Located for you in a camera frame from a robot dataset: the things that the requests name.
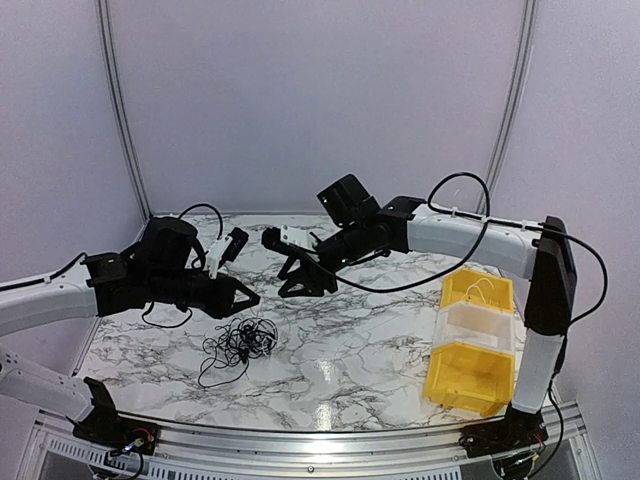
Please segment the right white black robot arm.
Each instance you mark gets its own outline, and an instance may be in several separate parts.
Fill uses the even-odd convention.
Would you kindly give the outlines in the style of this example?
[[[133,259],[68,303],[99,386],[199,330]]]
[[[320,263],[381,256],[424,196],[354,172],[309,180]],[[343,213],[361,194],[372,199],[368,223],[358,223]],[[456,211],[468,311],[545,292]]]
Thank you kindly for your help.
[[[483,442],[515,448],[543,430],[541,409],[560,372],[573,313],[577,269],[572,247],[595,250],[553,216],[542,222],[500,219],[436,205],[432,198],[397,196],[380,205],[353,174],[322,190],[318,200],[338,230],[327,239],[292,227],[262,234],[267,249],[286,258],[278,273],[282,298],[333,293],[341,270],[391,252],[434,253],[506,270],[529,282],[524,356],[503,419],[466,427],[465,446]]]

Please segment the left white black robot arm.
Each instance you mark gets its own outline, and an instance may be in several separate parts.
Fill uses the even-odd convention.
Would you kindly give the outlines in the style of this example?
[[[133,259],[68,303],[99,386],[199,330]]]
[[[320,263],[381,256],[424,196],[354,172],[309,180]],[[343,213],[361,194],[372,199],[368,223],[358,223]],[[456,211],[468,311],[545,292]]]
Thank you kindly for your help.
[[[220,268],[248,241],[235,228],[203,247],[195,226],[180,217],[153,217],[139,241],[120,253],[79,254],[60,270],[1,287],[1,333],[74,318],[104,318],[148,304],[198,309],[224,319],[256,306],[260,297]],[[125,438],[106,386],[63,376],[17,354],[1,351],[1,393],[65,416],[74,427],[106,445]]]

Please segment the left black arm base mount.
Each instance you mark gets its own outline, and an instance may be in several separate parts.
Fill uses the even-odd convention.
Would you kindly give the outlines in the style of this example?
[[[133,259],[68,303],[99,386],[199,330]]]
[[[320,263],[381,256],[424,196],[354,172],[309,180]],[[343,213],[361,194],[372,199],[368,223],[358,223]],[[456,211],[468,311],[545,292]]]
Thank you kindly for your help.
[[[118,418],[98,424],[91,422],[74,422],[73,435],[76,438],[94,444],[115,449],[122,449],[137,439],[144,441],[137,450],[143,455],[155,452],[159,426],[151,422],[143,422],[129,418]]]

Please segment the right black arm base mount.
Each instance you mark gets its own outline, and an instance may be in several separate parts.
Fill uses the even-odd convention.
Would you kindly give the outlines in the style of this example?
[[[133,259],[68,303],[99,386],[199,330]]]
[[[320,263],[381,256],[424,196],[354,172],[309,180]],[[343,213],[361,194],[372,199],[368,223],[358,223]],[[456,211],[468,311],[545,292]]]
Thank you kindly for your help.
[[[458,443],[469,458],[476,458],[540,445],[547,439],[548,433],[541,418],[504,417],[463,427]]]

